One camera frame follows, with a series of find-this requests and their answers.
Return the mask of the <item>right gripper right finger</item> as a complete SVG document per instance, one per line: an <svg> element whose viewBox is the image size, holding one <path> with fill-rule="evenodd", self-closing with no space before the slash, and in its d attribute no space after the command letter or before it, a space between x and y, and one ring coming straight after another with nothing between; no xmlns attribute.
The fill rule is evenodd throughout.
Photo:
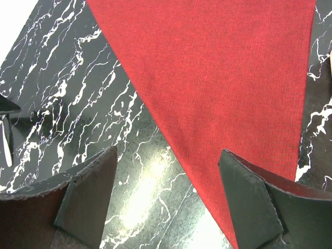
<svg viewBox="0 0 332 249"><path fill-rule="evenodd" d="M219 171L239 248L331 248L331 192L224 149Z"/></svg>

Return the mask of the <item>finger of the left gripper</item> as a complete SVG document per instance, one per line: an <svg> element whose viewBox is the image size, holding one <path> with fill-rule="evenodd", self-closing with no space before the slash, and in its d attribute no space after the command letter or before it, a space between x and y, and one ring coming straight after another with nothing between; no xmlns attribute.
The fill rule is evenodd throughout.
<svg viewBox="0 0 332 249"><path fill-rule="evenodd" d="M3 95L0 95L0 113L13 114L21 112L21 107Z"/></svg>

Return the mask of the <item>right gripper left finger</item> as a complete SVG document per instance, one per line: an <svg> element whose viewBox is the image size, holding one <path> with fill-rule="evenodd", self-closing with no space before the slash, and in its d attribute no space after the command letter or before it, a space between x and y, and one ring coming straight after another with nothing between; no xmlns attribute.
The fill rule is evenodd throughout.
<svg viewBox="0 0 332 249"><path fill-rule="evenodd" d="M117 147L13 193L1 193L1 248L99 248Z"/></svg>

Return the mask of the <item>red cloth napkin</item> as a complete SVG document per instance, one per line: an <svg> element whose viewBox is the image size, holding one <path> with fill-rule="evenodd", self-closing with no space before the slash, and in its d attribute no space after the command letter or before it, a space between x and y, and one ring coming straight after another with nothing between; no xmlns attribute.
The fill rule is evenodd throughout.
<svg viewBox="0 0 332 249"><path fill-rule="evenodd" d="M88 1L232 246L223 149L295 179L315 1Z"/></svg>

